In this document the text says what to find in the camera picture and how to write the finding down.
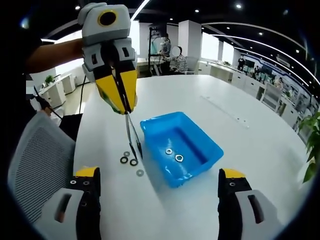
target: hand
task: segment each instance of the hand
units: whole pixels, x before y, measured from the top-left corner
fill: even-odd
[[[40,110],[40,112],[43,112],[45,114],[47,114],[49,117],[51,116],[51,109],[46,107],[45,109]]]

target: potted plant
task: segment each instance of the potted plant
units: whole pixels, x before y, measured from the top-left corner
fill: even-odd
[[[228,61],[224,61],[223,64],[226,66],[231,66],[231,64]]]
[[[47,86],[49,86],[50,83],[53,83],[53,82],[54,82],[54,77],[51,76],[51,75],[49,75],[49,76],[46,77],[46,79],[44,80],[44,82],[45,82],[45,84],[46,84]]]
[[[299,125],[299,132],[302,128],[309,127],[312,129],[311,135],[306,143],[306,150],[309,153],[307,159],[308,167],[306,169],[303,183],[309,181],[317,171],[317,165],[320,161],[320,112],[314,116],[307,116]]]

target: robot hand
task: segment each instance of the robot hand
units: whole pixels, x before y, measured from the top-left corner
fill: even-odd
[[[81,9],[83,71],[96,82],[99,94],[115,112],[131,113],[137,104],[136,54],[132,48],[130,16],[124,5],[89,3]]]

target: human arm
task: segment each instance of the human arm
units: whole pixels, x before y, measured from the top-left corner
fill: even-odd
[[[26,60],[25,71],[29,74],[39,73],[58,65],[80,59],[83,41],[75,39],[58,44],[39,46]]]

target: desk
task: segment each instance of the desk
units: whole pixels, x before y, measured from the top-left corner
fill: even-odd
[[[40,96],[50,103],[53,109],[61,106],[66,101],[64,85],[61,79],[56,80],[39,91]]]
[[[100,167],[102,239],[217,239],[220,168],[245,173],[251,187],[276,206],[283,224],[295,216],[305,200],[299,195],[297,174],[308,158],[306,147],[267,106],[208,75],[140,78],[136,91],[138,103],[131,118],[142,144],[143,160],[138,158],[138,166],[120,163],[123,153],[130,150],[125,117],[114,113],[97,90],[86,103],[79,127],[73,170]],[[249,128],[203,97],[246,119]],[[146,149],[140,121],[177,111],[202,128],[224,150],[224,156],[185,185],[169,188]],[[139,169],[144,176],[136,175]]]

